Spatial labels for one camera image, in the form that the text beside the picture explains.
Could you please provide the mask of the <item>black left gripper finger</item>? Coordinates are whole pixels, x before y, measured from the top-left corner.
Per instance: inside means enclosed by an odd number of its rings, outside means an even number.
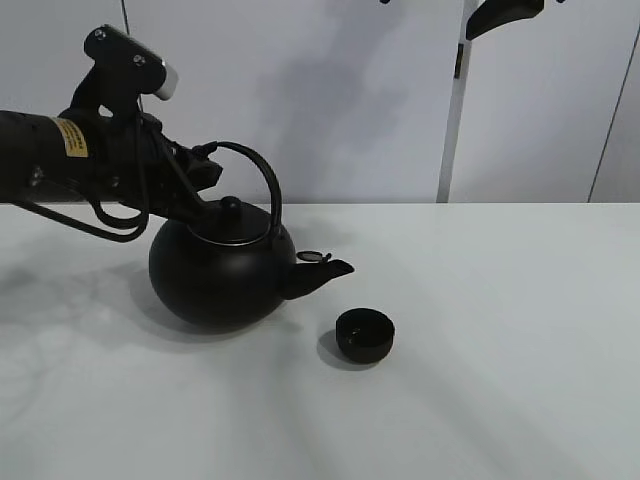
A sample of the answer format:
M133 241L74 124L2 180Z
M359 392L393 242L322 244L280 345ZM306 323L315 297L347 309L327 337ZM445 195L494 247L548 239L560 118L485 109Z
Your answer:
M217 149L217 143L206 143L188 150L187 177L195 189L209 189L217 185L223 167L210 159Z
M195 189L187 177L189 149L176 144L162 144L161 147L163 215L186 224L196 223L205 216L209 206L199 195L206 189Z

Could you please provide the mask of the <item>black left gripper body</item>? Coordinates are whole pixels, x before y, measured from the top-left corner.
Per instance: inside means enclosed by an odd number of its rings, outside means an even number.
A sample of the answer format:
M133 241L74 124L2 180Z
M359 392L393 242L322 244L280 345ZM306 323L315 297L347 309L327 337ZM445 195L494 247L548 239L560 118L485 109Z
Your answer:
M147 215L163 215L162 144L176 144L162 131L156 117L142 113L124 125L106 122L98 145L102 152L87 185L87 200L100 207L116 202L138 212L137 220Z

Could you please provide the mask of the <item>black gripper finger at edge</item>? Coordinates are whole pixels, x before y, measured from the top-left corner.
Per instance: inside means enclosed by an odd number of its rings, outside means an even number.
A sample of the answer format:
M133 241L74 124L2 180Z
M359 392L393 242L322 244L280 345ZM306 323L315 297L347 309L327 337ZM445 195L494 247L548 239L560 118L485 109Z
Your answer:
M532 19L543 9L544 0L487 0L467 20L465 38L474 40L503 25Z

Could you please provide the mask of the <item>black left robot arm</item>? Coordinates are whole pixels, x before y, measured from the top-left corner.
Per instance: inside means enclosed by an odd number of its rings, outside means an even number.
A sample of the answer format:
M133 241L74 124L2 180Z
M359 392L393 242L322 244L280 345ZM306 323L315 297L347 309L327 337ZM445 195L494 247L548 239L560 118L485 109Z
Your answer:
M93 64L58 116L1 115L1 199L116 242L137 238L150 216L203 220L201 192L222 173L228 149L261 171L270 209L260 237L280 237L286 199L363 200L421 194L425 161L444 143L444 102L434 55L389 47L408 18L398 1L339 1L325 46L257 80L259 123L277 136L270 159L236 143L184 146L138 100L169 99L178 80L136 38L102 25L86 38Z

